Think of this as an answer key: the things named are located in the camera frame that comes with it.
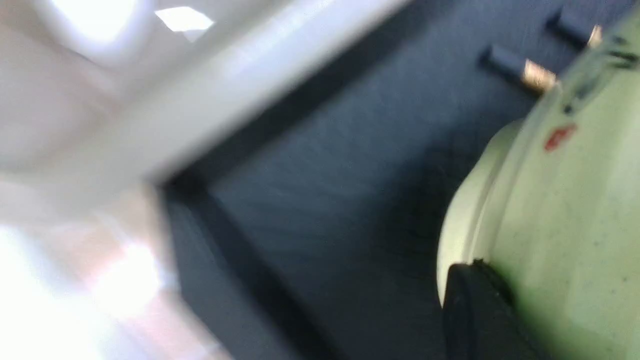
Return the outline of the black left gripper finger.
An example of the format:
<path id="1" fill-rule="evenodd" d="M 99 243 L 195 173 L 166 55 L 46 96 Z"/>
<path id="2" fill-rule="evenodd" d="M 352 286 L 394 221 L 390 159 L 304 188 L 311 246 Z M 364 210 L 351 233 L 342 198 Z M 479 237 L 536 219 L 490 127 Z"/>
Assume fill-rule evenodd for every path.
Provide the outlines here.
<path id="1" fill-rule="evenodd" d="M 505 281 L 482 260 L 449 267 L 442 309 L 448 360 L 546 358 L 516 315 Z"/>

